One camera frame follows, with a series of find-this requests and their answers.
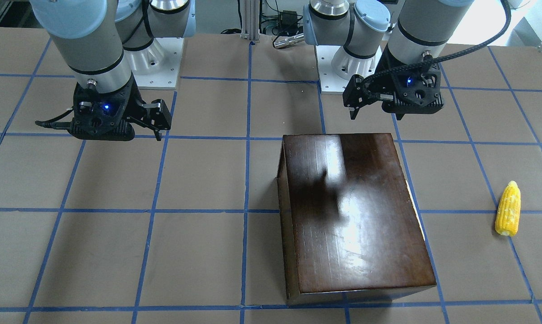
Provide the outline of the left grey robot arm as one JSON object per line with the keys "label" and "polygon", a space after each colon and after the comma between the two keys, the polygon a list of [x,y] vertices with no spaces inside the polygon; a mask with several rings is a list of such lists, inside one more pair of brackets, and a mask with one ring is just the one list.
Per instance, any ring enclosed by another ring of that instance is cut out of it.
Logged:
{"label": "left grey robot arm", "polygon": [[[478,51],[501,37],[511,23],[511,7],[501,1],[505,23],[493,37],[467,49],[441,55],[471,0],[407,0],[374,73],[346,68],[348,84],[343,105],[354,120],[360,108],[377,101],[398,120],[406,114],[432,114],[443,108],[441,62]],[[391,21],[388,8],[377,0],[311,0],[302,14],[305,42],[341,46],[347,57],[368,60],[374,55]]]}

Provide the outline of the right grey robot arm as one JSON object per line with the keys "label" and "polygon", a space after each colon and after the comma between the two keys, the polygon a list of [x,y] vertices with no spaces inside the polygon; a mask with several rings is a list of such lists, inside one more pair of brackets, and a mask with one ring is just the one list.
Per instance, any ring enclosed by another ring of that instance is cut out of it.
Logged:
{"label": "right grey robot arm", "polygon": [[172,115],[162,99],[146,103],[137,76],[170,71],[172,56],[159,39],[196,31],[193,0],[32,0],[76,86],[72,106],[37,126],[81,140],[131,141],[133,125],[169,131]]}

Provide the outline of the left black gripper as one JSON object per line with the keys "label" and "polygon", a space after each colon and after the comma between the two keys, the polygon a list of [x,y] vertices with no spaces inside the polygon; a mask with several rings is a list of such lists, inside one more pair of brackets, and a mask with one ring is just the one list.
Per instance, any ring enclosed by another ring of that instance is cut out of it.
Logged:
{"label": "left black gripper", "polygon": [[[359,110],[380,100],[380,94],[369,90],[363,76],[354,74],[342,94],[343,105],[349,109],[349,118],[355,120]],[[441,95],[441,69],[438,64],[392,72],[378,79],[379,91],[392,95],[392,100],[383,101],[382,109],[394,113],[398,120],[406,114],[432,114],[443,109]]]}

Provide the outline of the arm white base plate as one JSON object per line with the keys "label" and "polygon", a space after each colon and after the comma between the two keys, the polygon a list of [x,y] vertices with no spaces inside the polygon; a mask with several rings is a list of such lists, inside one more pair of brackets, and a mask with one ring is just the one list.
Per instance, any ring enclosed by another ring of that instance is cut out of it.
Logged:
{"label": "arm white base plate", "polygon": [[176,90],[182,63],[184,38],[156,38],[146,49],[125,50],[141,90]]}
{"label": "arm white base plate", "polygon": [[343,94],[351,76],[364,78],[372,75],[380,61],[379,46],[373,57],[359,59],[350,56],[342,46],[320,45],[315,47],[321,91],[323,94]]}

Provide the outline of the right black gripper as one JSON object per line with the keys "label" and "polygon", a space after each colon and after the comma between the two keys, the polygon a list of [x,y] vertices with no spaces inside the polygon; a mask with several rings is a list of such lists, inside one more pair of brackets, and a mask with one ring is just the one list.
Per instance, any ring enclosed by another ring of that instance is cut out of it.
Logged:
{"label": "right black gripper", "polygon": [[162,99],[142,104],[134,76],[118,90],[104,94],[100,81],[90,76],[85,87],[76,85],[73,95],[75,113],[69,134],[81,140],[131,141],[135,137],[133,126],[127,121],[134,111],[134,123],[150,129],[157,141],[160,131],[170,131],[172,115]]}

